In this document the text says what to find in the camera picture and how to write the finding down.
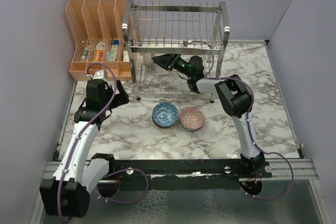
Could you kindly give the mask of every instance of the metal rod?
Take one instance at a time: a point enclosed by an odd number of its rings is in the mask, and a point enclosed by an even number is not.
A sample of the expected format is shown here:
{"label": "metal rod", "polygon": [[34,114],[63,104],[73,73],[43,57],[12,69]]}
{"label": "metal rod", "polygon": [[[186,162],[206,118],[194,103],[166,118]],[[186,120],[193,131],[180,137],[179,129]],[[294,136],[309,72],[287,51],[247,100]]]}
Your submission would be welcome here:
{"label": "metal rod", "polygon": [[179,5],[179,9],[178,9],[178,11],[179,11],[179,21],[178,21],[178,24],[179,24],[179,25],[178,25],[178,26],[179,26],[179,27],[178,27],[178,28],[179,28],[179,29],[178,29],[178,30],[179,30],[179,31],[178,31],[178,43],[179,43],[179,44],[178,44],[178,47],[180,47],[180,13],[181,13],[181,12],[180,12],[180,9],[181,9],[181,6],[180,6],[180,3],[178,3],[178,5]]}
{"label": "metal rod", "polygon": [[[167,19],[167,1],[166,1],[166,19]],[[165,37],[166,37],[166,29],[167,29],[167,21],[164,23],[164,37],[163,37],[163,46],[165,44]]]}
{"label": "metal rod", "polygon": [[220,49],[210,49],[210,48],[195,48],[196,43],[194,42],[194,47],[137,47],[133,46],[133,52],[140,53],[150,53],[150,54],[180,54],[180,55],[219,55]]}
{"label": "metal rod", "polygon": [[193,2],[193,41],[195,40],[195,35],[194,35],[194,2]]}
{"label": "metal rod", "polygon": [[157,31],[157,38],[156,38],[156,45],[157,46],[157,43],[158,43],[158,39],[159,39],[159,29],[160,29],[160,11],[159,11],[159,24],[157,25],[158,27],[158,31]]}
{"label": "metal rod", "polygon": [[187,21],[187,22],[201,22],[201,23],[204,23],[204,22],[208,22],[208,23],[210,23],[211,21],[210,20],[208,20],[208,21],[206,21],[206,20],[192,20],[192,19],[187,19],[187,20],[185,20],[185,19],[174,19],[174,20],[172,20],[172,19],[158,19],[158,18],[139,18],[138,20],[141,20],[141,21],[144,21],[144,20],[149,20],[149,21],[158,21],[158,20],[161,20],[161,21]]}
{"label": "metal rod", "polygon": [[150,39],[152,39],[152,30],[153,30],[153,20],[152,20],[152,25],[151,25],[151,34],[150,34]]}
{"label": "metal rod", "polygon": [[143,35],[142,35],[142,38],[143,38],[143,40],[145,40],[145,31],[146,31],[146,23],[147,23],[147,10],[144,10],[145,11],[145,17],[146,17],[146,19],[145,19],[145,26],[144,26],[144,28],[143,28]]}
{"label": "metal rod", "polygon": [[138,84],[136,82],[136,71],[135,71],[134,55],[133,55],[133,51],[130,48],[130,44],[129,44],[129,35],[128,35],[128,26],[127,26],[128,22],[130,20],[131,10],[134,10],[134,2],[133,2],[133,0],[127,0],[127,5],[126,5],[125,13],[124,13],[124,19],[123,19],[123,22],[122,22],[123,23],[122,34],[124,36],[125,47],[126,47],[128,56],[130,58],[133,91],[134,91],[134,94],[135,94],[136,98],[140,98]]}
{"label": "metal rod", "polygon": [[225,50],[226,50],[227,43],[229,41],[229,36],[230,36],[229,19],[227,15],[227,8],[226,8],[225,2],[220,2],[218,9],[220,9],[222,13],[223,24],[224,24],[224,36],[223,36],[223,48],[221,49],[221,52],[219,53],[218,61],[217,61],[216,78],[219,78],[219,76],[221,75],[222,62],[224,59]]}
{"label": "metal rod", "polygon": [[[179,8],[181,7],[182,12],[206,12],[209,13],[215,13],[217,12],[218,8],[216,6],[207,7],[207,6],[177,6],[177,5],[166,5],[168,12],[178,12]],[[138,8],[140,10],[153,10],[153,11],[159,11],[159,10],[165,10],[165,6],[160,5],[139,5]]]}
{"label": "metal rod", "polygon": [[187,14],[188,12],[185,12],[185,41],[186,45],[188,47],[188,37],[187,37]]}
{"label": "metal rod", "polygon": [[172,40],[171,40],[171,47],[173,46],[173,26],[174,26],[174,22],[172,22]]}
{"label": "metal rod", "polygon": [[119,181],[113,179],[100,180],[98,184],[118,184]]}
{"label": "metal rod", "polygon": [[[205,13],[205,21],[206,21],[206,17],[208,15],[208,11],[206,9],[206,13]],[[206,29],[206,41],[209,41],[208,39],[208,25],[207,25],[207,22],[205,22],[205,29]]]}
{"label": "metal rod", "polygon": [[203,41],[202,37],[201,37],[201,22],[200,22],[200,20],[201,20],[201,13],[198,16],[198,28],[200,30],[199,31],[199,38],[201,39],[201,41]]}
{"label": "metal rod", "polygon": [[214,48],[215,46],[215,43],[216,43],[216,37],[217,37],[217,34],[218,34],[218,29],[219,27],[221,26],[221,19],[222,17],[222,12],[219,10],[217,15],[216,15],[216,22],[215,22],[215,25],[214,25],[214,31],[212,33],[212,38],[211,38],[211,43],[210,43],[210,47],[211,48]]}

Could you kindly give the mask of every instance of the marble countertop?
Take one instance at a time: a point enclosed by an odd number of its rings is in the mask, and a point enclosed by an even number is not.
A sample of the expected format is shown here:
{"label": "marble countertop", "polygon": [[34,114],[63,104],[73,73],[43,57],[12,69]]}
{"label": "marble countertop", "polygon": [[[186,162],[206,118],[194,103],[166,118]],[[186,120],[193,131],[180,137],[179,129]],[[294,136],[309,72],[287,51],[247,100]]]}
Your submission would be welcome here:
{"label": "marble countertop", "polygon": [[[299,157],[265,46],[229,44],[222,75],[230,76],[234,73],[254,90],[253,125],[259,146],[285,157]],[[88,159],[95,153],[114,154],[117,159],[240,158],[236,128],[218,98],[215,98],[215,103],[210,103],[208,98],[201,95],[167,98],[141,94],[141,101],[137,101],[131,94],[131,83],[123,82],[123,85],[130,94],[130,103],[114,109],[112,116],[104,121]],[[77,83],[60,159],[70,142],[73,115],[86,96],[85,86],[86,82]],[[196,132],[183,129],[179,123],[170,129],[156,127],[151,119],[152,110],[162,101],[172,102],[179,111],[189,106],[197,107],[205,115],[204,127]]]}

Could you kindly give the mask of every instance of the desk organizer compartment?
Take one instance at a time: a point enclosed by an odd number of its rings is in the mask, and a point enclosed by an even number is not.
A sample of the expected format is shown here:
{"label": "desk organizer compartment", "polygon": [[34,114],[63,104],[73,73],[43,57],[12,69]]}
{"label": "desk organizer compartment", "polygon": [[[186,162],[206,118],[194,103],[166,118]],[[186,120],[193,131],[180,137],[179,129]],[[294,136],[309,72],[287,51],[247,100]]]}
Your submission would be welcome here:
{"label": "desk organizer compartment", "polygon": [[[70,73],[77,81],[87,81],[88,67],[97,61],[92,61],[93,52],[97,43],[104,41],[105,49],[101,63],[113,70],[116,78],[122,81],[131,80],[131,66],[129,62],[123,62],[123,51],[125,42],[122,34],[122,19],[127,0],[70,0],[66,13],[70,23],[73,37],[76,43],[76,50],[70,66]],[[119,41],[119,48],[116,61],[106,59],[107,52],[111,50],[113,39]],[[89,49],[86,59],[82,59],[85,49]],[[97,70],[105,69],[103,66],[95,65],[89,70],[94,73]],[[108,79],[113,80],[108,72]]]}

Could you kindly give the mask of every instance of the metal rail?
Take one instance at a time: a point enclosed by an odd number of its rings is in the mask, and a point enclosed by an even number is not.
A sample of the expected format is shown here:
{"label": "metal rail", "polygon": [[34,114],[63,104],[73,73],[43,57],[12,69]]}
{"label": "metal rail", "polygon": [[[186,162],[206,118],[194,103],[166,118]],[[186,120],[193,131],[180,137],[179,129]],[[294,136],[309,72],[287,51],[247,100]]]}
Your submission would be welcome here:
{"label": "metal rail", "polygon": [[[312,159],[301,159],[301,158],[289,158],[288,159],[293,171],[294,171],[294,179],[318,179],[318,174]],[[291,180],[291,172],[288,164],[283,159],[267,159],[270,167],[272,168],[272,178],[263,178],[262,180]],[[152,160],[152,162],[165,162],[165,160]],[[42,179],[51,179],[53,173],[58,168],[60,162],[46,162]],[[151,174],[151,176],[163,176],[166,174]],[[193,174],[178,174],[178,177],[187,177],[187,176],[211,176],[218,174],[202,174],[202,173],[193,173]]]}

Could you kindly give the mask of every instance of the purple cable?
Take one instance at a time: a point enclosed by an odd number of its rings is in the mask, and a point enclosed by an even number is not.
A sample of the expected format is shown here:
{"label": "purple cable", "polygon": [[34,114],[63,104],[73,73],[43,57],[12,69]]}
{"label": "purple cable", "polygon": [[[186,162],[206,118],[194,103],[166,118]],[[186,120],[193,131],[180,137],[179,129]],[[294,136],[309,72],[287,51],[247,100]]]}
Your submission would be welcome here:
{"label": "purple cable", "polygon": [[108,177],[111,177],[115,174],[118,174],[118,173],[122,173],[122,172],[126,172],[127,170],[135,170],[139,173],[141,173],[145,179],[146,179],[146,190],[144,192],[144,194],[139,198],[139,199],[136,199],[136,200],[133,200],[133,201],[119,201],[119,200],[115,200],[115,199],[111,199],[111,198],[104,198],[100,195],[100,192],[99,192],[99,188],[97,186],[97,193],[99,195],[99,198],[102,198],[104,200],[108,200],[110,202],[114,202],[114,203],[119,203],[119,204],[133,204],[133,203],[137,203],[139,202],[140,200],[142,200],[144,197],[146,197],[147,193],[148,193],[148,190],[149,190],[149,182],[148,182],[148,178],[147,178],[147,175],[146,173],[144,173],[142,170],[139,170],[139,169],[136,169],[136,168],[126,168],[126,169],[122,169],[122,170],[118,170],[114,173],[110,173],[108,175],[105,175],[103,178],[108,178]]}
{"label": "purple cable", "polygon": [[250,107],[248,108],[247,112],[246,112],[246,122],[247,122],[247,128],[248,128],[248,133],[250,135],[250,138],[251,138],[251,141],[253,143],[253,145],[258,149],[260,150],[262,153],[266,154],[266,155],[270,155],[270,154],[276,154],[278,156],[280,156],[283,160],[286,161],[286,163],[288,164],[289,166],[289,169],[290,169],[290,173],[291,173],[291,183],[290,183],[290,186],[288,187],[287,191],[285,191],[283,194],[279,195],[279,196],[276,196],[276,197],[271,197],[271,198],[263,198],[263,197],[259,197],[259,196],[256,196],[256,195],[251,195],[251,194],[248,194],[246,193],[246,195],[248,195],[249,197],[251,198],[256,198],[256,199],[260,199],[260,200],[277,200],[277,199],[281,199],[283,197],[285,197],[286,195],[288,195],[290,193],[290,191],[292,190],[293,188],[293,185],[294,185],[294,172],[293,172],[293,168],[290,164],[290,162],[288,161],[288,159],[286,159],[283,155],[281,155],[280,153],[278,152],[265,152],[263,149],[261,149],[256,141],[253,139],[253,135],[252,135],[252,131],[251,131],[251,125],[250,125],[250,121],[249,121],[249,114],[252,110],[252,106],[253,106],[253,103],[254,103],[254,94],[253,94],[253,90],[252,88],[244,81],[240,80],[240,79],[236,79],[236,78],[232,78],[232,77],[223,77],[223,78],[220,78],[220,80],[232,80],[232,81],[238,81],[240,82],[241,84],[243,84],[245,87],[247,87],[247,89],[249,90],[250,94],[251,94],[251,105]]}
{"label": "purple cable", "polygon": [[[114,80],[114,91],[113,91],[113,94],[111,96],[111,99],[108,101],[108,103],[105,105],[104,108],[101,109],[101,111],[99,111],[97,113],[97,115],[95,115],[83,128],[82,130],[78,133],[78,135],[76,136],[76,139],[74,141],[74,144],[72,145],[71,147],[71,150],[70,150],[70,153],[69,153],[69,156],[68,156],[68,159],[65,163],[65,166],[64,166],[64,170],[67,170],[69,168],[69,164],[70,164],[70,161],[71,161],[71,158],[74,154],[74,151],[76,149],[76,146],[77,146],[77,143],[78,141],[80,140],[80,137],[83,135],[84,131],[86,130],[86,128],[94,121],[97,119],[97,117],[100,116],[101,113],[105,112],[107,110],[107,108],[110,106],[116,92],[117,92],[117,79],[115,78],[115,75],[112,71],[112,69],[108,66],[106,66],[105,64],[102,64],[102,63],[93,63],[91,64],[89,67],[88,67],[88,70],[87,70],[87,73],[89,73],[89,70],[92,66],[94,65],[101,65],[103,67],[105,67],[107,70],[110,71],[110,73],[112,74],[113,76],[113,80]],[[63,215],[62,215],[62,209],[61,209],[61,189],[62,189],[62,184],[63,184],[63,181],[64,181],[64,177],[66,175],[66,172],[62,172],[62,175],[61,175],[61,179],[59,180],[59,184],[58,184],[58,188],[57,188],[57,212],[58,212],[58,217],[60,219],[60,221],[63,223],[63,224],[67,224],[69,223],[69,221],[71,220],[71,217],[68,219],[68,220],[63,220]]]}

